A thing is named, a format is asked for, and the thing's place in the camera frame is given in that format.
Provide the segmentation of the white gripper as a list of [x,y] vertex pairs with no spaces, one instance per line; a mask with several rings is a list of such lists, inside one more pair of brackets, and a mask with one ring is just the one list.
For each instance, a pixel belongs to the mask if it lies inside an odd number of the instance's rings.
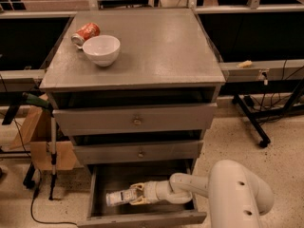
[[136,189],[143,196],[130,201],[131,205],[145,205],[157,203],[165,200],[166,181],[148,181],[146,183],[139,182],[130,186],[131,189]]

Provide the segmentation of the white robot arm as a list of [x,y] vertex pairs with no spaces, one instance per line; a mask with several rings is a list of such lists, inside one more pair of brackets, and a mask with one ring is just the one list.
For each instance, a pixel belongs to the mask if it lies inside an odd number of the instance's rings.
[[133,205],[168,201],[184,204],[194,195],[208,198],[211,228],[262,228],[260,217],[274,206],[274,193],[262,178],[236,161],[216,162],[206,177],[175,173],[169,180],[134,185]]

